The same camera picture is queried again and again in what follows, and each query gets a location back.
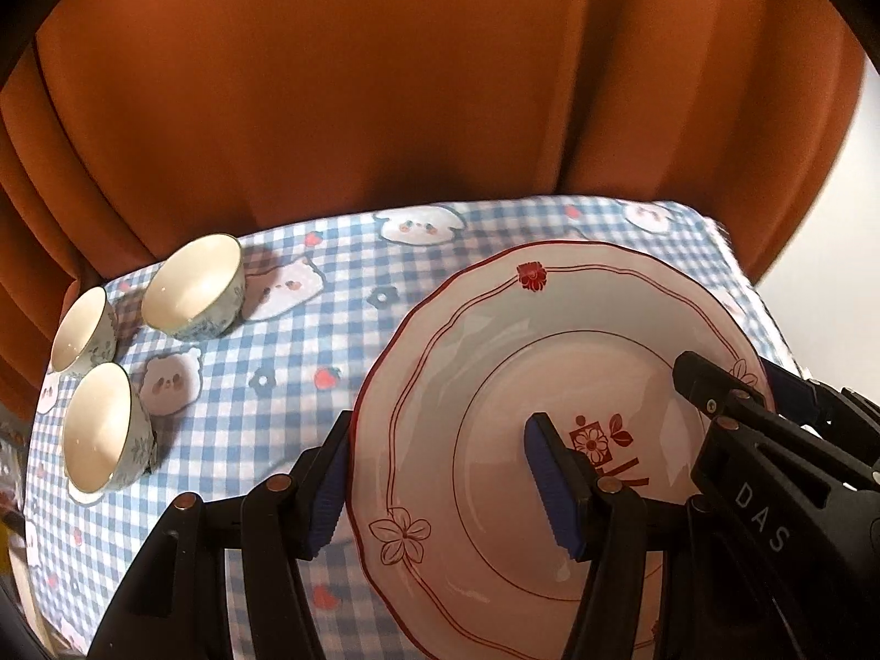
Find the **white red-trimmed plate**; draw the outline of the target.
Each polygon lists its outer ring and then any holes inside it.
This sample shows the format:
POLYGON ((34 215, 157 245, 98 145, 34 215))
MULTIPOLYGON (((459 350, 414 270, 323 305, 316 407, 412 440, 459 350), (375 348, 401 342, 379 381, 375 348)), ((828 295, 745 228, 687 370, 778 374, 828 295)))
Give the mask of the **white red-trimmed plate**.
POLYGON ((555 658, 587 569, 557 544, 526 420, 641 496, 683 502, 708 420, 674 389, 695 351, 759 392, 737 316, 691 277, 596 241, 524 244, 404 319, 361 387, 349 517, 365 575, 432 658, 555 658))

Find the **orange curtain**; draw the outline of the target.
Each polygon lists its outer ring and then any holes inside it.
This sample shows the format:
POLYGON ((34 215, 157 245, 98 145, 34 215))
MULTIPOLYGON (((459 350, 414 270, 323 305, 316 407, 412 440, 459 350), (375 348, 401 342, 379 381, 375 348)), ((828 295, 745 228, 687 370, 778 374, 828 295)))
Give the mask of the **orange curtain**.
POLYGON ((865 54, 829 0, 2 0, 2 402, 64 307, 185 241, 446 200, 712 216, 758 279, 865 54))

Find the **blue checkered cartoon tablecloth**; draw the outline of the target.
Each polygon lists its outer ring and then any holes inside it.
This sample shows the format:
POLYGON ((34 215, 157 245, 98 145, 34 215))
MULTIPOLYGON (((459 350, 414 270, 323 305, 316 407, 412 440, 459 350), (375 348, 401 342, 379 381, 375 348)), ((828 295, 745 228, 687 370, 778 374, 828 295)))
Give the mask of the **blue checkered cartoon tablecloth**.
POLYGON ((61 423, 73 378, 49 372, 30 439, 24 515, 31 587, 49 623, 90 647, 149 530, 176 494, 246 492, 318 443, 406 311, 455 271, 500 250, 547 239, 607 241, 668 262, 716 296, 759 355, 794 359, 719 223, 681 204, 536 197, 446 203, 293 223, 243 239, 248 273, 307 258, 312 300, 283 300, 262 322, 218 340, 179 343, 146 328, 140 298, 152 269, 107 285, 117 359, 133 380, 177 372, 182 389, 153 413, 157 469, 122 492, 87 498, 70 487, 61 423))

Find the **blue floral bowl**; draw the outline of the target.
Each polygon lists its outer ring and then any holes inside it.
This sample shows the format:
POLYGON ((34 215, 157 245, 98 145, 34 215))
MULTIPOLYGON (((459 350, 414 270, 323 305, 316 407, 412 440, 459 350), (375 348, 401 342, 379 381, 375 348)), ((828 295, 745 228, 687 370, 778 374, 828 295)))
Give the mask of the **blue floral bowl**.
POLYGON ((76 387, 61 427, 65 475, 83 494, 115 492, 151 466, 155 435, 127 371, 92 368, 76 387))
POLYGON ((146 286, 142 320, 179 341, 222 336, 245 300, 240 243, 228 234, 203 235, 176 250, 146 286))
POLYGON ((71 305, 55 332, 51 368, 83 377, 94 366, 112 362, 117 353, 118 322, 106 289, 94 286, 71 305))

